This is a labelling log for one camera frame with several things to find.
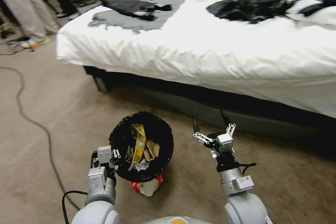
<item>cable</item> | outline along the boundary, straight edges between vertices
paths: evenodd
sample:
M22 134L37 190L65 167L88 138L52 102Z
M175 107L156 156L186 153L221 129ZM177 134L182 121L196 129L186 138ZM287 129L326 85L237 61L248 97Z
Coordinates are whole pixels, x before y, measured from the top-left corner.
M25 86L26 86L23 74L19 70L15 69L15 68L11 68L11 67L4 67L4 66L2 67L2 66L0 66L0 69L12 71L12 72L16 73L19 76L21 86L20 86L20 89L19 89L18 93L16 94L16 104L17 104L17 106L19 108L19 113L20 113L20 115L26 121L28 121L28 122L36 125L37 127L41 128L47 134L48 148L49 148L49 161L50 161L52 169L54 170L54 173L56 175L56 179L58 181L58 184L59 184L62 192L65 194L66 192L65 192L65 188L64 188L63 182L62 182L62 180L60 178L60 174L59 174L59 172L58 172L58 170L57 170L57 168L56 168L56 166L54 164L54 159L52 157L53 156L53 150L52 150L50 132L49 132L49 130L45 126L43 126L39 122L36 122L33 119L29 118L25 114L25 112L23 110L22 103L21 103L21 100L20 100L20 96L21 96L21 94L22 94L22 92L23 92L23 90L25 89ZM69 197L67 197L67 199L69 200L69 202L71 203L71 205L73 205L77 210L80 210L80 208L72 201L72 199L70 199Z
M243 175L245 175L245 172L246 172L246 170L247 170L249 167L256 166L256 165L257 165L256 163L251 163L251 164L239 164L239 166L244 167L243 172L242 172Z
M14 43L12 43L12 41L14 41L14 40L6 41L6 42L4 42L4 43L0 43L0 44L5 44L5 45L8 46L8 48L12 48L12 47L10 47L11 45L14 44ZM10 56L10 55L14 55L14 54L17 54L17 53L19 53L19 52L22 52L23 50L26 49L26 48L22 48L22 49L19 50L19 51L15 51L15 48L18 47L18 46L19 46L19 44L17 44L16 46L14 46L14 47L12 48L13 52L8 53L8 54L0 54L0 56Z
M68 215L67 215L67 209L65 208L65 197L67 197L69 199L69 197L67 196L68 194L71 194L71 193L77 193L77 194L84 194L84 195L87 195L88 193L87 192L83 192L83 191L69 191L69 192L66 192L64 193L63 197L62 197L62 210L63 210L63 216L64 216L64 221L65 221L65 224L69 224L69 220L68 220Z

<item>shoe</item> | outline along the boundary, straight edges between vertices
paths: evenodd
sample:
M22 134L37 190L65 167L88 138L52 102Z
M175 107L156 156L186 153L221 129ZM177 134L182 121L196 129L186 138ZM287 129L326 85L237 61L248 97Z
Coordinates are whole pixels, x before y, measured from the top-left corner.
M46 30L46 31L45 31L45 34L46 34L46 35L56 35L56 34L57 34L57 31L52 31L52 32L51 32L51 31Z
M20 46L22 46L23 48L35 48L35 47L41 46L43 44L47 44L49 42L50 42L49 38L46 38L45 40L42 40L40 42L36 42L32 39L29 39L29 40L21 43Z
M72 14L72 15L69 16L69 20L71 21L71 20L73 20L73 19L75 19L75 18L77 18L79 16L80 16L80 14L78 12L76 12L76 13L74 13L74 14Z
M70 14L65 13L65 12L56 14L57 18L65 18L65 17L68 17L68 16L70 16Z

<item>white bedsheet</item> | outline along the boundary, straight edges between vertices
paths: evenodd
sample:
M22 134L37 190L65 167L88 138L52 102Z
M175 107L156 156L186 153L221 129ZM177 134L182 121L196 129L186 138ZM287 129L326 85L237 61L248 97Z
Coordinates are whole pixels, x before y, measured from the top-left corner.
M88 27L98 6L63 26L57 58L106 71L200 85L336 118L336 26L276 17L228 21L185 0L160 30Z

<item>beige carpet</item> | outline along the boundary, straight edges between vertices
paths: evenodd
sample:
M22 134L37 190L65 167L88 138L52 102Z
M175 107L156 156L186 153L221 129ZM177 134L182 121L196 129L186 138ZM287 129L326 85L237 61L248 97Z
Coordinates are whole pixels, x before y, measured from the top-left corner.
M167 215L226 223L226 196L209 150L192 138L191 119L144 94L124 87L98 92L80 66L55 58L55 37L35 52L0 56L0 66L22 71L26 113L51 132L57 168L67 190L87 190L90 154L125 116L150 111L169 123L175 150L164 184L151 198L117 178L116 210L121 223L136 224ZM18 113L18 77L0 70L0 223L63 223L61 190L48 159L46 135ZM204 133L218 129L200 123ZM323 148L320 139L316 148ZM248 174L252 190L276 223L335 223L336 162L293 143L235 132L236 158L256 162ZM73 196L82 205L84 196ZM75 214L68 204L69 217Z

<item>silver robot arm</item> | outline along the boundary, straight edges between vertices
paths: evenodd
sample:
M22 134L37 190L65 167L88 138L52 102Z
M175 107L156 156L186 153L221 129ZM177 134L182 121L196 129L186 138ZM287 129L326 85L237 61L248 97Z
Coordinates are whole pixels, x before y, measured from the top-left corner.
M119 151L112 149L110 145L100 146L97 151L92 152L91 169L87 175L89 191L85 207L76 213L72 224L119 224L119 215L114 210L114 170L118 167L113 161L118 158Z
M227 125L226 132L212 136L205 136L200 133L197 122L194 120L193 137L204 146L211 149L211 155L217 160L217 171L220 175L220 184L223 191L228 196L225 205L225 213L230 224L272 224L268 217L267 210L255 194L247 191L254 187L251 176L245 176L251 164L239 164L233 156L233 133L236 125L231 124L229 118L221 111L223 120Z

